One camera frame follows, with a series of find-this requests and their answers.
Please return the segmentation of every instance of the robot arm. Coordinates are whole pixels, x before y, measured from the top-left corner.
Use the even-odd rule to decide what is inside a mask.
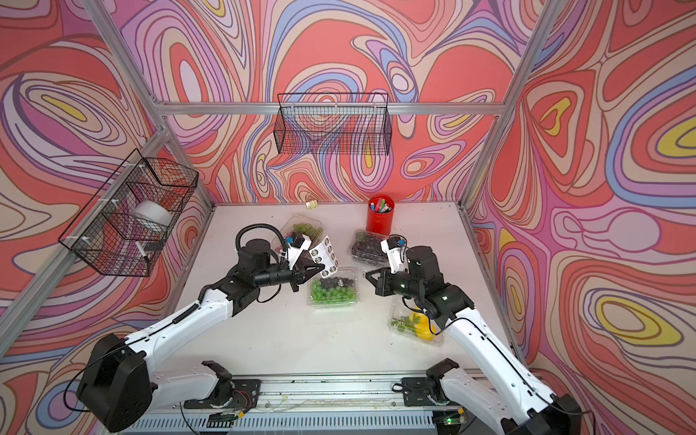
[[[283,247],[279,259],[263,239],[241,247],[242,235],[254,228],[276,233]],[[122,339],[109,334],[97,342],[77,389],[78,399],[110,432],[129,427],[148,409],[184,400],[225,406],[232,395],[231,376],[215,362],[180,372],[156,372],[157,368],[180,347],[257,300],[261,287],[289,283],[293,292],[299,291],[300,284],[324,269],[300,256],[309,245],[304,235],[283,239],[266,224],[243,228],[236,239],[239,262],[224,278],[206,285],[198,300]],[[276,263],[271,263],[272,256]]]
[[[389,248],[390,266],[365,274],[375,293],[413,299],[424,315],[471,355],[497,392],[479,385],[456,363],[445,360],[428,370],[432,397],[446,398],[470,409],[499,435],[580,433],[582,414],[575,400],[569,395],[556,397],[514,357],[471,299],[459,287],[444,281],[430,247],[405,248],[391,237],[382,243],[383,249]],[[400,252],[404,249],[408,249],[407,270],[402,271]],[[531,427],[535,432],[525,432]]]

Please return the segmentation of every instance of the red cup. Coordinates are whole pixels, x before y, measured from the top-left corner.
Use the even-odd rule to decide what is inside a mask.
[[[377,213],[378,205],[384,200],[389,211],[386,213]],[[374,204],[375,211],[372,211],[370,204]],[[391,233],[391,221],[394,219],[394,200],[387,195],[373,196],[367,203],[367,226],[366,231],[376,232],[388,236]]]

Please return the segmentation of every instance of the tape roll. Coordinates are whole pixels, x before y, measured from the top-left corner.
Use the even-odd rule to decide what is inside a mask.
[[[144,227],[157,232],[166,231],[172,221],[172,214],[161,205],[145,200],[135,207],[131,214],[138,218]]]

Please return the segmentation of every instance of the wire mesh basket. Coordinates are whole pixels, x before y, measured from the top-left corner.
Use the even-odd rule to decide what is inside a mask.
[[[135,164],[126,163],[130,156],[124,160],[122,166],[131,166],[128,174],[110,198],[97,200],[101,209],[86,229],[79,235],[65,236],[92,201],[58,238],[102,275],[149,276],[198,185],[198,173],[193,169],[169,159],[143,157],[139,152],[138,156]],[[166,210],[171,216],[169,223],[138,214],[136,208],[145,201]]]
[[[388,102],[385,93],[278,94],[278,153],[389,155]]]

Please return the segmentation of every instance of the psychedelic wall pattern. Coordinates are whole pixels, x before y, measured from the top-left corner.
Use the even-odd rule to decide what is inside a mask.
[[[381,91],[396,102],[499,102],[532,1],[132,1],[111,14],[156,98],[273,102]],[[454,200],[492,117],[396,116],[393,156],[292,157],[271,116],[171,116],[214,202]]]
[[[291,90],[443,102],[482,89],[501,101],[541,9],[531,0],[109,5],[154,94],[172,102],[273,102]]]
[[[570,1],[468,203],[524,357],[597,434],[696,433],[695,41],[694,2]]]
[[[79,1],[0,1],[0,40],[1,315],[79,208],[154,130]],[[65,382],[104,334],[158,318],[204,213],[194,196],[149,278],[71,268],[0,360],[0,434],[93,430],[90,414],[62,405]]]
[[[408,139],[394,132],[383,155],[279,155],[273,116],[170,116],[215,203],[456,200],[493,116],[414,116]]]

